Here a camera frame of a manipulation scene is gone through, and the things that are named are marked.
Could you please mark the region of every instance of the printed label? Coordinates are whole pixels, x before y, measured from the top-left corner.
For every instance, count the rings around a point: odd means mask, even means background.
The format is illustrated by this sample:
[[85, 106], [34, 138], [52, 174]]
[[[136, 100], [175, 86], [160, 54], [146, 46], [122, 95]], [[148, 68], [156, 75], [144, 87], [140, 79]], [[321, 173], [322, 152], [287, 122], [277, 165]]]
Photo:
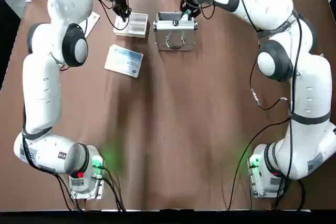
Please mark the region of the printed label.
[[58, 153], [58, 158], [60, 158], [60, 159], [65, 159], [66, 157], [67, 157], [67, 154], [64, 153], [64, 152], [59, 152], [59, 153]]
[[281, 182], [281, 178], [271, 178], [271, 185], [275, 185], [275, 186], [278, 186], [280, 185], [280, 182]]
[[323, 162], [323, 156], [322, 153], [320, 152], [319, 154], [316, 155], [316, 157], [307, 162], [308, 165], [308, 174], [311, 174], [314, 170], [316, 170], [317, 167], [319, 167]]
[[78, 179], [71, 179], [71, 185], [72, 186], [82, 186], [84, 185], [84, 179], [83, 178], [78, 178]]
[[[36, 153], [37, 150], [33, 148], [28, 148], [29, 154], [30, 154], [30, 159], [33, 161], [34, 164], [36, 164]], [[25, 151], [23, 150], [23, 144], [20, 145], [20, 158], [27, 161]]]

